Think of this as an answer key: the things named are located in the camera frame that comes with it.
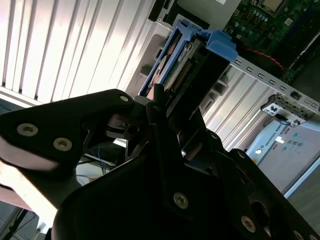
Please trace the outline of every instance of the sticker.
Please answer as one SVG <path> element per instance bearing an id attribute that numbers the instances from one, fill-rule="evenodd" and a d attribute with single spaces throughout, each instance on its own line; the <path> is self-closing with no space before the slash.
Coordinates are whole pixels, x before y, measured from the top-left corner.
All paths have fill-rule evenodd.
<path id="1" fill-rule="evenodd" d="M 294 21 L 293 21 L 290 17 L 288 17 L 288 18 L 285 20 L 284 24 L 287 25 L 287 26 L 290 26 L 293 22 L 294 22 Z"/>
<path id="2" fill-rule="evenodd" d="M 225 5 L 227 0 L 216 0 L 217 2 L 221 3 L 222 5 Z"/>

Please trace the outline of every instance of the metal panel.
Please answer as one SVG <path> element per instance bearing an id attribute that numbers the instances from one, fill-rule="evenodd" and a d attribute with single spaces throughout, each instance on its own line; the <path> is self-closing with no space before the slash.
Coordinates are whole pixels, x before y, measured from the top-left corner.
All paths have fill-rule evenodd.
<path id="1" fill-rule="evenodd" d="M 320 132 L 301 126 L 287 126 L 274 141 L 259 168 L 285 194 L 319 158 Z"/>
<path id="2" fill-rule="evenodd" d="M 292 86 L 284 83 L 280 79 L 272 76 L 268 72 L 262 70 L 261 68 L 257 67 L 256 65 L 252 64 L 248 60 L 244 59 L 243 57 L 239 56 L 234 62 L 231 62 L 231 65 L 242 72 L 246 73 L 247 75 L 257 79 L 259 82 L 264 83 L 265 85 L 269 86 L 270 88 L 276 90 L 277 92 L 285 95 L 289 99 L 294 102 L 297 102 L 301 106 L 311 110 L 316 114 L 320 114 L 320 103 L 316 100 L 308 97 L 307 95 L 303 94 L 302 92 L 294 89 Z M 297 92 L 301 95 L 299 100 L 296 100 L 290 94 L 292 92 Z"/>
<path id="3" fill-rule="evenodd" d="M 75 3 L 75 0 L 59 1 L 55 16 L 51 20 L 53 26 L 50 39 L 48 39 L 37 92 L 38 100 L 42 103 L 51 101 Z"/>
<path id="4" fill-rule="evenodd" d="M 227 0 L 221 4 L 216 0 L 178 0 L 177 3 L 210 24 L 210 29 L 223 30 L 241 0 Z"/>
<path id="5" fill-rule="evenodd" d="M 10 0 L 2 0 L 0 7 L 0 76 L 4 74 L 7 36 L 10 16 Z"/>
<path id="6" fill-rule="evenodd" d="M 33 7 L 34 9 L 31 11 L 31 17 L 34 17 L 34 21 L 31 27 L 32 32 L 29 31 L 28 33 L 29 45 L 22 81 L 22 94 L 32 99 L 36 95 L 42 60 L 45 55 L 54 0 L 37 1 L 36 5 L 34 4 Z"/>
<path id="7" fill-rule="evenodd" d="M 125 90 L 148 44 L 154 2 L 0 1 L 0 97 L 28 107 Z"/>
<path id="8" fill-rule="evenodd" d="M 226 74 L 226 92 L 204 114 L 207 128 L 217 133 L 223 146 L 247 148 L 269 117 L 260 111 L 275 91 L 242 71 L 231 67 Z"/>

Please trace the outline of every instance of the green circuit board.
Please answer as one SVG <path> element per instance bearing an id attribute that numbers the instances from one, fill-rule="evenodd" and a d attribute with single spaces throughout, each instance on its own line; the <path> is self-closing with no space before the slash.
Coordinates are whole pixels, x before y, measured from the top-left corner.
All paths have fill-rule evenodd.
<path id="1" fill-rule="evenodd" d="M 320 54 L 320 0 L 242 0 L 224 31 L 232 36 L 242 57 L 267 55 L 281 69 L 273 72 L 258 57 L 248 60 L 291 84 Z"/>
<path id="2" fill-rule="evenodd" d="M 278 6 L 273 11 L 267 6 Z M 318 0 L 242 0 L 224 31 L 244 46 L 271 55 L 292 27 L 320 9 Z"/>

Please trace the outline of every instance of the screw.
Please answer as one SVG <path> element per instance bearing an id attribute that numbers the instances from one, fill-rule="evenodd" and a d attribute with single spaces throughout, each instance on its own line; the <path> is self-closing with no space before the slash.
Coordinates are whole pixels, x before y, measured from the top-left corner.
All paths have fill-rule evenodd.
<path id="1" fill-rule="evenodd" d="M 297 230 L 294 230 L 293 233 L 297 239 L 304 240 L 304 238 L 301 236 L 301 234 Z"/>
<path id="2" fill-rule="evenodd" d="M 187 209 L 189 202 L 185 195 L 183 195 L 181 192 L 176 192 L 173 195 L 174 203 L 181 209 Z"/>
<path id="3" fill-rule="evenodd" d="M 126 96 L 122 96 L 122 95 L 120 96 L 120 99 L 125 102 L 129 101 L 129 99 Z"/>
<path id="4" fill-rule="evenodd" d="M 218 139 L 214 133 L 211 133 L 211 137 L 213 137 L 214 139 Z"/>
<path id="5" fill-rule="evenodd" d="M 57 150 L 67 152 L 72 148 L 72 142 L 65 137 L 58 137 L 53 141 L 53 146 Z"/>
<path id="6" fill-rule="evenodd" d="M 242 152 L 242 151 L 238 151 L 238 154 L 240 157 L 242 157 L 243 159 L 246 158 L 246 155 Z"/>
<path id="7" fill-rule="evenodd" d="M 17 128 L 18 134 L 26 137 L 32 137 L 39 132 L 39 129 L 31 123 L 22 123 Z"/>
<path id="8" fill-rule="evenodd" d="M 313 236 L 312 234 L 310 234 L 310 240 L 318 240 L 315 236 Z"/>
<path id="9" fill-rule="evenodd" d="M 243 226 L 250 232 L 250 233 L 254 233 L 256 232 L 256 226 L 254 224 L 254 222 L 247 216 L 242 216 L 241 217 L 241 222 L 243 224 Z"/>

